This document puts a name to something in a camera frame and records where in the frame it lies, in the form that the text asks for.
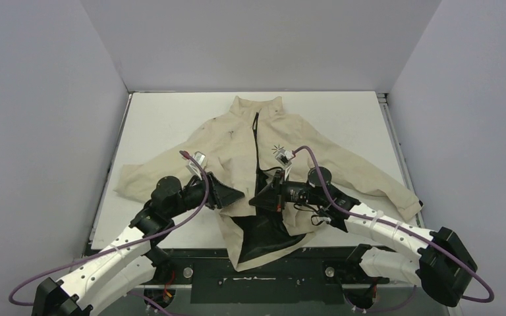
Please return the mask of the beige zip jacket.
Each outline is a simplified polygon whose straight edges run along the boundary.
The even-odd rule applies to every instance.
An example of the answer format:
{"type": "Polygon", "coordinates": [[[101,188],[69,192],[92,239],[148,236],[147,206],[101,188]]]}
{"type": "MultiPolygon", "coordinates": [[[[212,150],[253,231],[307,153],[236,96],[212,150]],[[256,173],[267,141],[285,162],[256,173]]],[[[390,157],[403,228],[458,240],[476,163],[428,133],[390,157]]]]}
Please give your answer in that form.
{"type": "Polygon", "coordinates": [[[236,97],[227,113],[207,120],[187,141],[144,164],[123,166],[116,192],[148,201],[159,179],[190,178],[182,151],[203,153],[205,170],[245,195],[220,210],[217,220],[235,270],[253,269],[290,254],[316,234],[316,226],[303,211],[287,206],[282,212],[269,212],[248,202],[274,174],[275,151],[302,145],[312,149],[317,164],[329,169],[333,183],[348,193],[375,205],[393,206],[406,221],[422,209],[420,199],[404,184],[332,142],[301,116],[286,113],[280,97],[270,101],[236,97]]]}

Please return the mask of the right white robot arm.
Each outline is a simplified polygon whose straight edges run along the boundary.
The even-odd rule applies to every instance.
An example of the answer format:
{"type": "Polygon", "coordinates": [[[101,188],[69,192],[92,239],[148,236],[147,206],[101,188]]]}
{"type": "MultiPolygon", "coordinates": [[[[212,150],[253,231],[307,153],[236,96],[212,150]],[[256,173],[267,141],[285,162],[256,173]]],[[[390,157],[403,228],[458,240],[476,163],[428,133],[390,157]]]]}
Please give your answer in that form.
{"type": "Polygon", "coordinates": [[[253,198],[251,206],[280,212],[286,204],[314,207],[321,217],[343,232],[364,236],[386,247],[359,245],[347,259],[348,276],[357,282],[388,278],[420,286],[436,302],[455,307],[477,271],[477,264],[451,229],[438,231],[395,221],[348,196],[331,183],[331,172],[310,169],[306,182],[285,179],[277,171],[253,198]]]}

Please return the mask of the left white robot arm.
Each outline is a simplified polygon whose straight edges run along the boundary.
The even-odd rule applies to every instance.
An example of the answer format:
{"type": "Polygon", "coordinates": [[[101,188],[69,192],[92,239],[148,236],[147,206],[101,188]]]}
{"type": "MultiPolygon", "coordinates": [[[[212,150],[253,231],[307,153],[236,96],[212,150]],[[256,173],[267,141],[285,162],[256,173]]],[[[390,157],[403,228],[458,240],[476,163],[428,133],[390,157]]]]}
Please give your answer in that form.
{"type": "Polygon", "coordinates": [[[158,245],[175,227],[174,217],[200,206],[222,209],[243,198],[212,172],[205,179],[192,176],[186,186],[174,176],[161,178],[143,209],[96,258],[38,285],[32,314],[97,315],[140,284],[166,281],[173,266],[158,245]]]}

